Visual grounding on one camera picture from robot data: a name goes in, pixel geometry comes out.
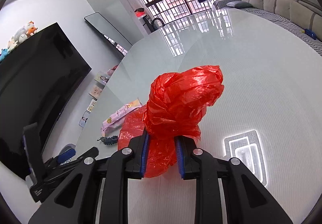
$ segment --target stuffed toy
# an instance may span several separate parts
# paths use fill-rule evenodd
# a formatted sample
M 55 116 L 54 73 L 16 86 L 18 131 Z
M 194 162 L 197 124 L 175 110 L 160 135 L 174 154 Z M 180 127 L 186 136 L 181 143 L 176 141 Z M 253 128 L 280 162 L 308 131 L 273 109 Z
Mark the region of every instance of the stuffed toy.
M 14 41 L 19 41 L 19 37 L 21 34 L 26 34 L 27 30 L 25 28 L 25 26 L 23 26 L 22 28 L 20 28 L 16 34 L 14 35 Z
M 4 58 L 8 55 L 8 50 L 7 49 L 2 49 L 1 55 L 0 55 L 0 61 L 3 61 Z
M 26 35 L 28 36 L 28 38 L 29 38 L 30 36 L 34 35 L 34 34 L 37 32 L 37 29 L 38 29 L 38 28 L 31 27 L 31 28 L 27 31 L 27 33 L 26 33 Z
M 13 51 L 13 49 L 18 46 L 18 43 L 19 42 L 15 41 L 14 37 L 12 36 L 11 40 L 9 40 L 9 42 L 8 42 L 8 53 Z
M 19 37 L 19 43 L 23 43 L 26 39 L 28 39 L 25 33 L 21 34 Z
M 26 30 L 29 30 L 29 29 L 30 29 L 30 28 L 32 28 L 32 27 L 35 27 L 35 25 L 34 25 L 33 21 L 28 22 L 28 24 L 27 24 L 27 26 L 26 26 Z

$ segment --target checkered sofa cover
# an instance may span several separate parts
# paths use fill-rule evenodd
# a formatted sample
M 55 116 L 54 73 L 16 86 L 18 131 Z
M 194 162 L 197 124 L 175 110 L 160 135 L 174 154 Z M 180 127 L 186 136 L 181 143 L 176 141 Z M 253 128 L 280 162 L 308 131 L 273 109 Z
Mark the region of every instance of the checkered sofa cover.
M 229 8 L 226 6 L 226 4 L 230 1 L 238 1 L 238 0 L 217 0 L 214 2 L 214 7 L 216 9 L 217 7 L 218 9 Z M 303 40 L 306 44 L 311 46 L 311 48 L 313 48 L 317 53 L 320 54 L 320 56 L 322 56 L 322 42 L 318 39 L 313 40 L 310 36 L 302 32 L 303 29 L 301 27 L 297 26 L 289 19 L 279 16 L 275 13 L 271 13 L 271 12 L 264 11 L 261 9 L 256 9 L 256 8 L 245 8 L 240 10 L 243 10 L 251 14 L 257 15 L 259 17 L 262 17 L 264 19 L 267 19 L 270 22 L 273 22 L 276 25 L 288 30 L 289 32 L 293 33 L 295 36 Z
M 214 7 L 216 10 L 220 10 L 220 9 L 223 9 L 225 7 L 227 7 L 227 3 L 228 2 L 231 2 L 231 1 L 241 1 L 241 0 L 216 0 L 214 2 Z

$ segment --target metal screw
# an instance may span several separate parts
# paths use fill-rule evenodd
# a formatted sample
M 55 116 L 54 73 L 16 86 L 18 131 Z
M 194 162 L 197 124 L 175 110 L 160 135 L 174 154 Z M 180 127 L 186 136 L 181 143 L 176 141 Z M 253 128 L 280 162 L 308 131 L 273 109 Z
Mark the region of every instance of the metal screw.
M 84 163 L 89 165 L 92 164 L 94 162 L 94 159 L 92 157 L 87 157 L 86 159 L 84 159 Z
M 194 155 L 201 155 L 203 151 L 201 149 L 194 149 Z
M 240 160 L 238 158 L 232 158 L 230 160 L 230 162 L 233 164 L 233 165 L 239 165 L 240 164 Z
M 130 154 L 132 152 L 132 150 L 130 149 L 130 148 L 124 148 L 124 149 L 122 149 L 122 153 L 124 154 L 124 155 L 128 155 L 128 154 Z

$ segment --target pink package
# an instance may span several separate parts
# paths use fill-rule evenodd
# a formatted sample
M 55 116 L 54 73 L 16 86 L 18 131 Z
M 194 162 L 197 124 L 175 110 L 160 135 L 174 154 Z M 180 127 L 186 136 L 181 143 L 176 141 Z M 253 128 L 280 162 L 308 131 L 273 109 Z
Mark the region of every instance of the pink package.
M 102 137 L 105 137 L 105 134 L 109 129 L 115 129 L 118 126 L 122 125 L 125 120 L 125 115 L 131 111 L 141 108 L 142 104 L 139 99 L 132 101 L 128 104 L 122 106 L 117 112 L 112 114 L 107 120 L 104 120 L 101 127 Z

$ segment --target red plastic bag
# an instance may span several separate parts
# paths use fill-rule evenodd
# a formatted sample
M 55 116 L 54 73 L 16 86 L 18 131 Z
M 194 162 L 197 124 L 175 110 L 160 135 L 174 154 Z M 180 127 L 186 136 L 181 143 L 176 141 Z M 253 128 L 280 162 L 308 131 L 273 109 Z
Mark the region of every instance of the red plastic bag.
M 200 66 L 182 73 L 165 73 L 151 84 L 146 105 L 127 115 L 119 136 L 119 149 L 147 129 L 151 141 L 144 177 L 156 177 L 176 163 L 173 138 L 200 140 L 198 123 L 221 96 L 224 86 L 219 66 Z

